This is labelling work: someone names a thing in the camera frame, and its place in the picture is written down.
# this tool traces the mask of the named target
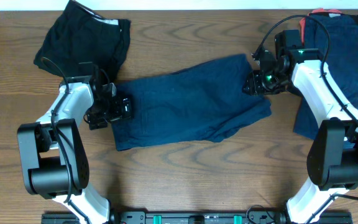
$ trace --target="navy blue shorts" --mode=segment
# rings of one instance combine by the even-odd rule
[[[244,54],[117,86],[132,95],[134,117],[112,125],[118,151],[180,141],[221,142],[271,115],[270,102],[242,86],[252,69]]]

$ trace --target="dark blue clothing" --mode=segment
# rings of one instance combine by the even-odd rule
[[[326,17],[312,15],[321,21],[331,37],[331,50],[327,58],[329,71],[347,99],[358,109],[358,25],[351,16]],[[322,28],[306,20],[305,47],[324,52],[327,37]],[[314,139],[318,125],[309,105],[302,99],[294,132]]]
[[[221,142],[271,115],[269,100],[242,92],[251,71],[241,54],[118,85],[118,91],[132,95],[134,117],[112,125],[117,150],[192,140]]]
[[[89,75],[80,63],[93,62],[114,81],[129,48],[131,22],[127,19],[108,20],[91,9],[70,0],[45,37],[34,59],[40,69],[61,76],[50,59],[66,77]]]

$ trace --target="black cable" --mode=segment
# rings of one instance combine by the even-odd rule
[[[55,68],[58,69],[58,71],[59,71],[59,73],[60,73],[60,76],[63,78],[63,81],[65,82],[65,85],[66,85],[66,93],[69,93],[68,81],[67,81],[67,78],[66,78],[65,74],[63,73],[63,71],[62,71],[62,70],[60,69],[60,67],[57,66],[57,65],[55,64],[55,62],[53,62],[52,60],[50,60],[50,59],[47,58],[47,57],[42,57],[42,58],[41,58],[41,63],[43,63],[43,65],[44,65],[45,67],[49,68],[49,66],[45,64],[45,60],[47,60],[48,62],[50,62]]]
[[[85,117],[86,117],[86,114],[84,114],[84,116],[82,117],[84,119],[85,123],[90,124],[90,122],[87,119],[85,119]]]
[[[247,212],[246,212],[246,218],[248,218],[248,220],[252,223],[252,224],[256,224],[254,221],[252,221],[250,218],[249,218],[249,212],[251,212],[251,210],[255,207],[261,207],[265,210],[267,216],[269,216],[269,218],[271,218],[273,220],[273,222],[270,222],[270,223],[274,223],[274,218],[273,216],[271,216],[271,214],[269,214],[269,212],[267,211],[267,209],[261,205],[253,205],[251,207],[248,208]]]
[[[79,208],[77,208],[71,200],[67,204],[71,206],[76,213],[80,214],[85,219],[87,224],[91,223],[90,219]]]
[[[326,84],[328,90],[331,92],[331,94],[333,95],[333,97],[335,98],[335,100],[338,102],[339,105],[341,105],[341,108],[343,109],[343,111],[346,112],[346,114],[353,120],[353,122],[355,122],[356,126],[358,127],[358,119],[347,109],[347,106],[341,101],[341,99],[337,96],[337,94],[335,93],[335,91],[333,90],[333,88],[331,87],[331,85],[329,84],[329,82],[327,81],[326,78],[326,73],[324,72],[324,64],[326,62],[329,50],[330,50],[330,45],[331,45],[331,38],[329,36],[328,30],[327,28],[317,19],[311,17],[311,16],[305,16],[305,15],[294,15],[294,16],[289,16],[285,19],[282,19],[280,22],[276,23],[265,35],[265,37],[263,38],[262,42],[260,43],[260,45],[258,46],[257,50],[255,51],[255,55],[257,55],[259,53],[259,51],[261,50],[264,42],[266,41],[267,37],[269,36],[269,34],[274,30],[274,28],[276,28],[278,25],[280,25],[281,23],[289,20],[289,19],[293,19],[293,18],[297,18],[297,17],[302,17],[302,18],[307,18],[307,19],[311,19],[313,21],[315,21],[323,30],[324,33],[327,35],[327,45],[326,45],[326,50],[323,56],[323,59],[321,61],[321,65],[320,65],[320,74],[321,74],[321,78],[324,80],[324,83]],[[333,194],[330,196],[329,199],[327,199],[327,201],[325,201],[325,203],[323,204],[323,206],[321,206],[316,213],[312,214],[312,216],[308,219],[308,221],[306,222],[306,224],[309,224],[312,219],[319,214],[322,210],[324,210],[324,208],[333,200],[335,200],[336,197],[342,197],[342,198],[346,198],[346,199],[351,199],[351,200],[358,200],[358,197],[355,196],[350,196],[350,195],[343,195],[343,194]]]
[[[55,68],[58,69],[58,71],[60,72],[60,75],[63,77],[63,81],[66,85],[66,90],[65,90],[65,94],[63,94],[63,96],[60,98],[60,100],[57,102],[55,108],[53,110],[51,110],[51,116],[50,116],[50,125],[52,127],[53,130],[53,134],[56,137],[57,143],[59,145],[59,148],[61,149],[61,152],[63,154],[63,158],[66,164],[66,168],[67,168],[67,174],[68,174],[68,190],[67,190],[67,197],[65,199],[65,201],[63,203],[67,203],[69,206],[71,206],[75,212],[77,212],[79,215],[81,215],[84,219],[86,223],[90,223],[89,218],[80,210],[77,208],[77,206],[74,205],[74,203],[70,200],[71,199],[71,195],[72,195],[72,191],[73,191],[73,171],[71,169],[71,165],[70,162],[68,161],[68,156],[67,156],[67,152],[66,149],[63,145],[62,139],[60,138],[60,134],[58,132],[58,129],[56,127],[55,124],[55,118],[57,116],[56,111],[59,110],[60,106],[62,105],[62,103],[64,102],[64,100],[66,99],[66,97],[68,96],[68,94],[70,93],[70,89],[68,86],[68,82],[66,79],[65,74],[63,73],[63,71],[59,68],[59,66],[57,66],[53,61],[51,61],[49,58],[47,57],[42,57],[41,58],[41,62],[47,66],[45,64],[45,60],[49,61],[53,66],[55,66]]]
[[[106,77],[106,79],[107,79],[107,85],[109,85],[110,84],[110,78],[109,78],[109,76],[107,75],[107,73],[106,73],[106,71],[104,71],[104,69],[100,69],[101,71],[102,71],[102,73],[103,73],[103,75]]]

